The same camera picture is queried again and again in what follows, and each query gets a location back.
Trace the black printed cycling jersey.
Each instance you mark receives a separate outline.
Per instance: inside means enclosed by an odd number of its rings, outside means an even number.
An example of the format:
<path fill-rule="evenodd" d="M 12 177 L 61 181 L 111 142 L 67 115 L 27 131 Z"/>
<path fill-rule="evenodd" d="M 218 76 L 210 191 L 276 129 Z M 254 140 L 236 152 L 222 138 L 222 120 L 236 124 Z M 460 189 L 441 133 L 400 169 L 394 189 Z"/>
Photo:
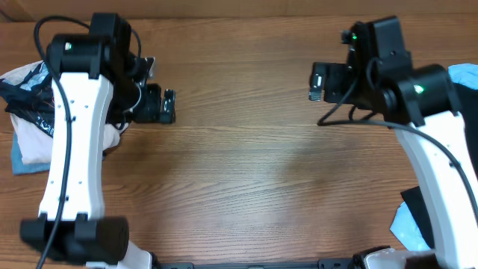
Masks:
<path fill-rule="evenodd" d="M 52 76 L 42 61 L 2 75 L 1 98 L 7 103 L 6 112 L 33 123 L 40 131 L 53 137 L 55 99 Z"/>

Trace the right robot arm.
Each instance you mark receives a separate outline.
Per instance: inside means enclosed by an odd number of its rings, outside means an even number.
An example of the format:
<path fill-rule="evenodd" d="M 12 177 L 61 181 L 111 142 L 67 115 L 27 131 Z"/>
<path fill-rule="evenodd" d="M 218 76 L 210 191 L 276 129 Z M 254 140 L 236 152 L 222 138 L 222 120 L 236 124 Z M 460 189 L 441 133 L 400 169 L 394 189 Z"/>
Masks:
<path fill-rule="evenodd" d="M 419 181 L 432 228 L 427 251 L 376 247 L 353 256 L 353 268 L 475 268 L 477 176 L 465 120 L 452 79 L 438 64 L 414 68 L 395 16 L 357 22 L 343 31 L 349 48 L 342 63 L 316 62 L 309 98 L 334 109 L 366 110 L 359 120 L 394 130 Z"/>

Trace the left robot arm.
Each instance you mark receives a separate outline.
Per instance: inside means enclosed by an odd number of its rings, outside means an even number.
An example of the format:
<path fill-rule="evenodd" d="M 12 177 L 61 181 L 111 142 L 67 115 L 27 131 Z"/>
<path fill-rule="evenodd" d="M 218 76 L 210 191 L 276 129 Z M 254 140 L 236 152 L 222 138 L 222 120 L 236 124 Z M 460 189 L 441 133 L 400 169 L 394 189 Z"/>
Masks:
<path fill-rule="evenodd" d="M 137 32 L 116 13 L 95 13 L 84 34 L 58 34 L 38 52 L 52 76 L 55 122 L 49 177 L 38 215 L 20 237 L 47 259 L 88 268 L 159 267 L 136 246 L 124 217 L 105 215 L 107 123 L 172 124 L 176 93 L 153 82 L 154 58 L 130 50 Z"/>

